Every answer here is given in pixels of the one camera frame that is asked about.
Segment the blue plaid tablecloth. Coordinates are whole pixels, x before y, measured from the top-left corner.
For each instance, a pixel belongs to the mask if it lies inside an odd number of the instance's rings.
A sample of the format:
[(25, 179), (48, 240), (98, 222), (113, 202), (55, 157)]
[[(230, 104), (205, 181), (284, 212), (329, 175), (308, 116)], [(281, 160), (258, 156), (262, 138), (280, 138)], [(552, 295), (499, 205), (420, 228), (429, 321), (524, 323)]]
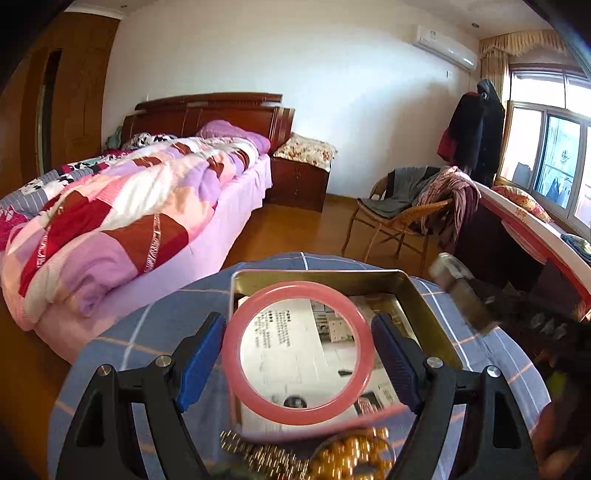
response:
[[(211, 311), (228, 316), (231, 277), (238, 270), (378, 270), (380, 267), (334, 255), (304, 252), (277, 254), (256, 262), (242, 262), (202, 278), (119, 320), (89, 342), (72, 365), (50, 415), (48, 433), (48, 475), (54, 479), (63, 441), (81, 396), (102, 364), (117, 370), (143, 367), (158, 355), (171, 353), (178, 343), (192, 335)], [(411, 277), (415, 287), (435, 314), (453, 344), (464, 368), (481, 372), (488, 365), (498, 366), (508, 381), (530, 433), (539, 415), (550, 402), (550, 395), (530, 358), (500, 328), (488, 335), (473, 334), (450, 297), (435, 283)], [(218, 435), (230, 427), (228, 386), (216, 366), (197, 404), (183, 415), (202, 460), (212, 466), (221, 462)], [(463, 407), (454, 407), (452, 422), (434, 479), (447, 477), (452, 466)], [(164, 479), (153, 452), (153, 445), (143, 407), (134, 407), (140, 448), (150, 479)], [(400, 453), (413, 423), (412, 412), (390, 417), (383, 422), (390, 430), (394, 450)]]

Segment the window bench with cushion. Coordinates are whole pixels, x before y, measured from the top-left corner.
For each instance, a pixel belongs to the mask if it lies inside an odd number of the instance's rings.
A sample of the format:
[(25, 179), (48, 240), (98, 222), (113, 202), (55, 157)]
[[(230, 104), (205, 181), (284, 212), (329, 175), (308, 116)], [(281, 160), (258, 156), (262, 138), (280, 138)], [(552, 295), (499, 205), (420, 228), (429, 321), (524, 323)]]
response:
[(499, 217), (509, 234), (536, 260), (551, 261), (580, 295), (574, 309), (577, 320), (590, 319), (590, 266), (560, 236), (549, 223), (500, 195), (487, 186), (476, 183), (480, 204)]

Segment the pink striped garment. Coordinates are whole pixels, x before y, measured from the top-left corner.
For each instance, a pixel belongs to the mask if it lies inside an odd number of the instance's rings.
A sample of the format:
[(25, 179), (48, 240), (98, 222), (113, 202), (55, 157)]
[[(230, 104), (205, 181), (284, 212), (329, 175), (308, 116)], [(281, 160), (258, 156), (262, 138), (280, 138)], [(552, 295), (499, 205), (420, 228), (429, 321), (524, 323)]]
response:
[(442, 169), (418, 196), (415, 205), (438, 203), (451, 199), (451, 218), (440, 233), (440, 247), (452, 253), (462, 227), (476, 213), (482, 198), (476, 183), (458, 167)]

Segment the grey garment on chair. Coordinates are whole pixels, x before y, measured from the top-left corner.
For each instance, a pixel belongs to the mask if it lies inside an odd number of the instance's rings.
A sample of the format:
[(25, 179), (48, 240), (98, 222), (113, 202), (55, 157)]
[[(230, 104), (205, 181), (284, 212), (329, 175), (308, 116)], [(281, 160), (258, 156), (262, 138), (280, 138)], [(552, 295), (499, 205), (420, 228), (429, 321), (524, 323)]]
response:
[(441, 167), (433, 166), (394, 169), (386, 177), (384, 193), (370, 194), (369, 198), (360, 199), (360, 202), (373, 213), (392, 219), (416, 205), (419, 195), (441, 170)]

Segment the hanging black coats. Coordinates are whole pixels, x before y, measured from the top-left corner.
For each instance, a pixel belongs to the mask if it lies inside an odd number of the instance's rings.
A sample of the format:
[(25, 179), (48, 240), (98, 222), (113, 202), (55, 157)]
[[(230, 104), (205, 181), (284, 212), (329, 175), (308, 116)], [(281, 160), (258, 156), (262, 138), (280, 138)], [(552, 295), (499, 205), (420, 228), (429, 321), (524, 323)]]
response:
[(459, 100), (438, 147), (438, 155), (487, 187), (500, 165), (505, 108), (489, 79)]

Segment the pink metal tin box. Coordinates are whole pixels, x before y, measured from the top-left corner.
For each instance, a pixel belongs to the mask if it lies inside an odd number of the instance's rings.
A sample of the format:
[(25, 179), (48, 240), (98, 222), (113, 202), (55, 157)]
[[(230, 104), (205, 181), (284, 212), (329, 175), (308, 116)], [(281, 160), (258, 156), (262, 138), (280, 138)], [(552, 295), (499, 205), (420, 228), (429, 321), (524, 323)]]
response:
[[(348, 299), (353, 296), (374, 296), (378, 294), (394, 295), (399, 301), (401, 311), (409, 321), (417, 338), (417, 340), (414, 341), (417, 342), (423, 352), (429, 356), (437, 356), (445, 363), (454, 367), (461, 367), (462, 362), (456, 354), (447, 335), (444, 333), (443, 328), (440, 326), (435, 312), (428, 305), (426, 299), (420, 293), (420, 290), (411, 278), (401, 270), (288, 271), (287, 269), (263, 270), (253, 268), (240, 270), (231, 278), (230, 310), (232, 313), (238, 312), (238, 309), (260, 290), (278, 283), (294, 281), (324, 284), (329, 288), (339, 291), (339, 293), (346, 296)], [(307, 294), (298, 295), (293, 299), (310, 299), (329, 306), (327, 302), (312, 299)], [(253, 319), (256, 319), (260, 312), (266, 310), (270, 305), (284, 300), (292, 299), (273, 300), (269, 305), (257, 307), (256, 316), (249, 319), (249, 321), (242, 323), (242, 336), (245, 334), (245, 330), (249, 327), (250, 322), (252, 322)], [(380, 312), (385, 312), (391, 315), (390, 309), (388, 309), (388, 312), (379, 311), (378, 313)], [(402, 328), (397, 328), (401, 331), (401, 335), (407, 337), (403, 334)], [(233, 362), (233, 366), (228, 369), (229, 373), (233, 373), (236, 370), (243, 371), (242, 362), (240, 361), (242, 336), (235, 339), (235, 342), (233, 342), (230, 349), (231, 353), (235, 355), (235, 361)], [(249, 383), (249, 380), (246, 377), (245, 382), (250, 388), (252, 388), (252, 384)], [(259, 395), (256, 390), (253, 388), (252, 390), (256, 395)]]

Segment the printed paper leaflet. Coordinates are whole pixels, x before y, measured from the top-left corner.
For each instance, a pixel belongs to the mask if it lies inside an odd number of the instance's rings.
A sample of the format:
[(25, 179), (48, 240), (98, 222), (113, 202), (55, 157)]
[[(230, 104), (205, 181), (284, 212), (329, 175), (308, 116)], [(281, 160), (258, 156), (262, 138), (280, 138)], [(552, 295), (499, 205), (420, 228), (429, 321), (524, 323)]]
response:
[[(391, 294), (349, 299), (367, 324), (390, 309), (394, 324), (417, 340), (399, 301)], [(328, 421), (286, 425), (254, 413), (238, 401), (236, 416), (243, 433), (256, 435), (318, 429), (363, 416), (376, 416), (402, 405), (379, 354), (374, 350), (372, 375), (352, 406)], [(242, 336), (240, 361), (252, 388), (267, 401), (286, 408), (310, 409), (338, 395), (356, 369), (356, 339), (349, 325), (324, 303), (310, 299), (276, 302), (250, 322)]]

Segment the patchwork pink red quilt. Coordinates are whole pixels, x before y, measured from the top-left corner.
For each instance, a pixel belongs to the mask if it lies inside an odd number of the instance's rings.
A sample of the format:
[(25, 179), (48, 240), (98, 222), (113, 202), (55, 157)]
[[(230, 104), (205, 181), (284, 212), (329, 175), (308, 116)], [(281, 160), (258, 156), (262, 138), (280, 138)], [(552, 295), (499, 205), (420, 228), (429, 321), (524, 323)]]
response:
[(111, 290), (197, 238), (226, 184), (258, 159), (245, 138), (180, 138), (64, 188), (7, 242), (1, 286), (11, 316), (24, 331), (54, 304), (90, 316)]

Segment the dark wooden nightstand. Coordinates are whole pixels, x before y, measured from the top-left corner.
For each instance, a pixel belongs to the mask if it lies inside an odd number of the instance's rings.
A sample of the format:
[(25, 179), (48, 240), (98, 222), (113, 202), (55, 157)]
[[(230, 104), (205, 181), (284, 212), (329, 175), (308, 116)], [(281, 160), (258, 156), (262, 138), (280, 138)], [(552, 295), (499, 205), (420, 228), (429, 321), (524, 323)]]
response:
[(322, 212), (329, 172), (277, 157), (270, 160), (270, 169), (273, 186), (266, 192), (267, 203)]

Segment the floral cloth on nightstand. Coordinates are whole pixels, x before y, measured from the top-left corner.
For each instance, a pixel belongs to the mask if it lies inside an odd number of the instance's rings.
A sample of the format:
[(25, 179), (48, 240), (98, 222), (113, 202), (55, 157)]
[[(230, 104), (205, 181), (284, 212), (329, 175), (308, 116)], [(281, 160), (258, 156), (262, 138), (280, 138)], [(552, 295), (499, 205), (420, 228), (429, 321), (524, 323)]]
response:
[(329, 172), (335, 155), (337, 150), (334, 145), (293, 133), (276, 150), (273, 157), (308, 164)]

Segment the yellow curtain valance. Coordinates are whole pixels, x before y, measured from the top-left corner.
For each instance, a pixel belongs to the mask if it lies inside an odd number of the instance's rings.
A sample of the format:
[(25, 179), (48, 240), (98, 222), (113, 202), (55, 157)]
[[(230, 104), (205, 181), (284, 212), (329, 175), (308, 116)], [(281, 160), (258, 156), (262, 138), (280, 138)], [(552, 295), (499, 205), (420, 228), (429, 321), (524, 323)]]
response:
[(567, 44), (554, 30), (518, 31), (480, 41), (481, 79), (493, 83), (503, 104), (510, 97), (510, 60), (536, 49), (560, 55), (569, 53)]

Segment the white air conditioner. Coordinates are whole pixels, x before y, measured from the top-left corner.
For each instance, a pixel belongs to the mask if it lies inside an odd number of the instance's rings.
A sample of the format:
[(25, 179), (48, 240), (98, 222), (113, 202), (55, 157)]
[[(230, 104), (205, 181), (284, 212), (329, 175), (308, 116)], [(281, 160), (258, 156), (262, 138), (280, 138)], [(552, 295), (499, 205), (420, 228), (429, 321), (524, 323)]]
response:
[(478, 56), (468, 47), (435, 30), (418, 25), (413, 45), (469, 72), (478, 65)]

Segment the purple pillow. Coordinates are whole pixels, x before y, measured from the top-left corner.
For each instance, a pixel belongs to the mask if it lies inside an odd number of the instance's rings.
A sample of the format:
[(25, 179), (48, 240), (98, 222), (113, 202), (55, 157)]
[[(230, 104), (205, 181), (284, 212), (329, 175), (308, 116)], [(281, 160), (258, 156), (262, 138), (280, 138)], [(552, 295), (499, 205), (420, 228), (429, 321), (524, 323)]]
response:
[(259, 155), (270, 152), (270, 140), (259, 133), (243, 130), (225, 120), (212, 120), (202, 126), (197, 135), (204, 139), (209, 138), (242, 138), (249, 140), (256, 146)]

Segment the wooden wardrobe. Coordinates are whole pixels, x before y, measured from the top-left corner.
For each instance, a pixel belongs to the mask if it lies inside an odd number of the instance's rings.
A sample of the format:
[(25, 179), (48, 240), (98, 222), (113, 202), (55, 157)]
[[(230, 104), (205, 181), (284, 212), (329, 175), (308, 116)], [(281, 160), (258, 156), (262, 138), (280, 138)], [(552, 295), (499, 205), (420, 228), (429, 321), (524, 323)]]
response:
[(101, 150), (108, 61), (120, 21), (62, 13), (1, 93), (1, 194)]

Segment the window with frame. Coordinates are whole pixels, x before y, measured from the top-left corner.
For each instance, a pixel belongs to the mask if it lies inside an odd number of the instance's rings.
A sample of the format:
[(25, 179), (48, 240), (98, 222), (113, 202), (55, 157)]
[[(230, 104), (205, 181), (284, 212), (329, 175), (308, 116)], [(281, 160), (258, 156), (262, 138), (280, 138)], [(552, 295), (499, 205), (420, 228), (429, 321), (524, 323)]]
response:
[(510, 68), (498, 181), (541, 203), (564, 229), (590, 238), (590, 79), (574, 67)]

